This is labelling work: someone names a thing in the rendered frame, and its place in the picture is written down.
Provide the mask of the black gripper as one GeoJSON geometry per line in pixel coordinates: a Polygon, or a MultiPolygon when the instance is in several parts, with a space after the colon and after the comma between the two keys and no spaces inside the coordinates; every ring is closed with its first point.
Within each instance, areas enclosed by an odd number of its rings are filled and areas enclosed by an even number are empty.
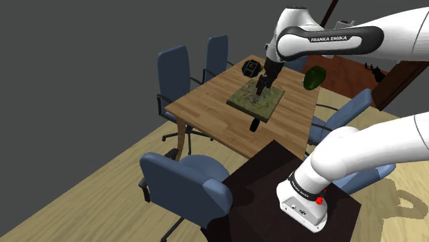
{"type": "Polygon", "coordinates": [[[265,86],[267,88],[270,88],[272,86],[272,82],[277,79],[283,66],[284,64],[282,62],[276,62],[271,60],[270,58],[265,59],[265,74],[259,76],[258,78],[258,82],[256,84],[256,95],[261,95],[265,86]]]}

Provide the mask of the dark blue polyhedron with yellow edges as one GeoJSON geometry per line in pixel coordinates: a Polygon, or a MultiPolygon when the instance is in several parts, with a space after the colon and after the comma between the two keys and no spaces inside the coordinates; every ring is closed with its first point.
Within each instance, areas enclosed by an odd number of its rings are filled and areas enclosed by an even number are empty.
{"type": "Polygon", "coordinates": [[[241,69],[244,76],[253,78],[263,71],[263,66],[258,61],[251,59],[245,61],[241,69]]]}

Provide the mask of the mossy green square slab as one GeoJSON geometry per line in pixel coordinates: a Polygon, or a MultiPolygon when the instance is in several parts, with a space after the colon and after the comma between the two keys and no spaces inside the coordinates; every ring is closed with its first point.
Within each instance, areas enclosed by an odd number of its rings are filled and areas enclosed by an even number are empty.
{"type": "Polygon", "coordinates": [[[256,84],[256,80],[250,79],[227,99],[226,104],[267,123],[285,92],[271,87],[264,88],[258,95],[256,84]]]}

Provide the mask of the blue office chair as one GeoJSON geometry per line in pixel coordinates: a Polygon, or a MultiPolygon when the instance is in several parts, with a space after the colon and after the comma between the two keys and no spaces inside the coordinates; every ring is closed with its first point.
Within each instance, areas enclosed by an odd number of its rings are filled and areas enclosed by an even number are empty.
{"type": "MultiPolygon", "coordinates": [[[[316,106],[332,109],[335,113],[325,122],[316,116],[313,117],[311,129],[309,132],[308,144],[317,146],[332,130],[348,124],[352,119],[358,117],[372,104],[370,89],[364,89],[344,106],[337,109],[325,104],[316,104],[316,106]]],[[[396,168],[396,164],[387,164],[370,168],[357,173],[352,173],[336,180],[333,183],[347,194],[353,194],[391,174],[396,168]]]]}
{"type": "Polygon", "coordinates": [[[301,72],[307,62],[307,59],[307,56],[302,56],[296,60],[284,62],[284,66],[296,72],[301,72]]]}
{"type": "Polygon", "coordinates": [[[176,117],[165,107],[190,92],[190,81],[201,84],[190,76],[188,51],[180,45],[163,52],[157,57],[157,75],[160,93],[156,95],[159,116],[176,123],[176,117]]]}
{"type": "Polygon", "coordinates": [[[203,81],[206,83],[224,72],[227,65],[233,66],[228,60],[228,36],[212,36],[208,40],[206,67],[203,69],[203,81]]]}
{"type": "Polygon", "coordinates": [[[220,162],[206,155],[175,161],[176,154],[174,148],[165,155],[146,153],[140,158],[144,177],[139,187],[145,201],[180,216],[160,242],[167,242],[185,219],[206,228],[213,219],[226,216],[233,202],[230,189],[223,184],[230,174],[220,162]]]}

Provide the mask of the green bell pepper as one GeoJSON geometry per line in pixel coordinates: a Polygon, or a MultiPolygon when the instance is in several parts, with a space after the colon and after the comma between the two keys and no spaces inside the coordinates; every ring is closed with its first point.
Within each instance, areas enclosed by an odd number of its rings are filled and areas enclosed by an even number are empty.
{"type": "Polygon", "coordinates": [[[324,82],[326,75],[326,69],[320,66],[313,66],[306,72],[303,78],[303,87],[306,90],[316,89],[324,82]]]}

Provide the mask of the wooden table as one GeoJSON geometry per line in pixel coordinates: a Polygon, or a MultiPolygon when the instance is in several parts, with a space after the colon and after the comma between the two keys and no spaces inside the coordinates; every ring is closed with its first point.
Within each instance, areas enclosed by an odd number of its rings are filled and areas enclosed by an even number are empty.
{"type": "Polygon", "coordinates": [[[185,124],[212,137],[239,155],[250,159],[275,140],[296,157],[302,158],[318,99],[318,89],[303,87],[303,74],[283,68],[273,86],[285,93],[268,122],[260,123],[250,131],[253,117],[229,106],[227,99],[249,81],[242,74],[244,62],[192,90],[166,106],[166,111],[177,118],[177,130],[185,124]]]}

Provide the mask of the reddish brown wooden sideboard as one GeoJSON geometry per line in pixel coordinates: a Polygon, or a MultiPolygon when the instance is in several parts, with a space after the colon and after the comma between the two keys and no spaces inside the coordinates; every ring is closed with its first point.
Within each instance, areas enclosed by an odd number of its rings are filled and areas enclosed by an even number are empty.
{"type": "Polygon", "coordinates": [[[339,56],[309,56],[302,73],[305,74],[313,66],[320,66],[327,71],[322,88],[347,98],[353,98],[366,88],[373,90],[378,85],[372,72],[354,60],[339,56]]]}

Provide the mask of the dark robot stand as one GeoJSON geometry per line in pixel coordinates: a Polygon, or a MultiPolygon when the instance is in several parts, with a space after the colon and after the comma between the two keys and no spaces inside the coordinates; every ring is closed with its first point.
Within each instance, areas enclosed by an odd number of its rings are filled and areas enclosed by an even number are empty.
{"type": "Polygon", "coordinates": [[[271,141],[223,181],[232,192],[228,215],[212,220],[202,232],[208,242],[351,242],[360,203],[330,184],[325,227],[317,233],[280,209],[276,187],[302,160],[271,141]]]}

